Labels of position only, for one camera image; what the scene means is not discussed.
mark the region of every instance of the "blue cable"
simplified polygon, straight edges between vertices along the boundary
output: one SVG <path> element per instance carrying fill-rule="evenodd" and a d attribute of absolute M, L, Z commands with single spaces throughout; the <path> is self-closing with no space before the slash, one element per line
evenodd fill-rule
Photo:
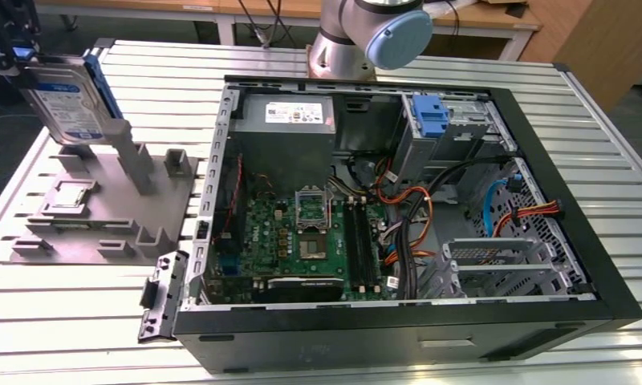
<path fill-rule="evenodd" d="M 483 225 L 484 225 L 484 233 L 488 237 L 492 236 L 492 221 L 490 219 L 490 205 L 492 204 L 492 195 L 496 191 L 496 188 L 506 184 L 504 179 L 498 179 L 492 182 L 488 187 L 488 191 L 484 193 L 484 200 L 483 200 Z"/>

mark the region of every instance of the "aluminum table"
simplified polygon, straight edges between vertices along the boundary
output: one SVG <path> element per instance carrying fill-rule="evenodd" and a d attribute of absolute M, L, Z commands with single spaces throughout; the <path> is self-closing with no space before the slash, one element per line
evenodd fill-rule
<path fill-rule="evenodd" d="M 303 51 L 116 41 L 94 48 L 137 142 L 205 160 L 225 74 L 304 76 Z M 379 80 L 506 87 L 642 305 L 642 160 L 570 73 L 551 65 L 419 58 Z M 177 342 L 137 345 L 152 267 L 7 263 L 61 166 L 42 131 L 0 197 L 0 383 L 642 383 L 642 320 L 523 362 L 209 375 Z M 95 152 L 110 152 L 98 147 Z M 182 233 L 192 234 L 197 195 Z"/>

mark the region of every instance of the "ram slot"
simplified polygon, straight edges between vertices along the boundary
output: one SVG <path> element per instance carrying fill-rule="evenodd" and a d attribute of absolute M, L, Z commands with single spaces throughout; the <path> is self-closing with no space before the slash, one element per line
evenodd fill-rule
<path fill-rule="evenodd" d="M 375 276 L 373 248 L 371 246 L 371 227 L 365 216 L 365 206 L 360 205 L 353 210 L 353 221 L 356 223 L 356 236 L 359 244 L 359 268 L 361 273 L 361 285 L 372 289 L 379 284 Z"/>
<path fill-rule="evenodd" d="M 355 206 L 345 203 L 343 206 L 344 220 L 344 251 L 347 254 L 349 286 L 356 290 L 361 285 L 361 269 L 359 268 L 359 249 L 356 239 L 356 226 L 353 222 Z"/>

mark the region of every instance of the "motherboard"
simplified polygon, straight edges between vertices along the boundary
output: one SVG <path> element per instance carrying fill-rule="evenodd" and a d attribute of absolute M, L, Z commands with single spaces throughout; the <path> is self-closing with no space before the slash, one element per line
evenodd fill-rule
<path fill-rule="evenodd" d="M 383 299 L 375 239 L 384 217 L 381 205 L 313 194 L 249 200 L 242 249 L 218 254 L 209 302 Z"/>

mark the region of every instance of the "green circuit board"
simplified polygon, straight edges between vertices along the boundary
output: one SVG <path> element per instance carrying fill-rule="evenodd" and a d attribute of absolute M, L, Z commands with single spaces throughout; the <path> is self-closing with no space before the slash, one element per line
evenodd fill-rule
<path fill-rule="evenodd" d="M 299 216 L 317 218 L 323 216 L 323 206 L 313 201 L 303 201 Z M 248 202 L 245 217 L 244 249 L 237 257 L 236 269 L 229 270 L 233 294 L 230 303 L 246 302 L 246 295 L 237 294 L 237 278 L 270 276 L 305 276 L 340 278 L 345 282 L 343 300 L 379 300 L 384 294 L 352 291 L 348 283 L 348 261 L 344 253 L 343 203 L 332 201 L 331 227 L 320 232 L 299 233 L 295 228 L 293 199 L 256 199 Z M 380 205 L 368 205 L 365 209 L 371 224 L 384 219 Z M 373 250 L 377 271 L 377 250 Z"/>

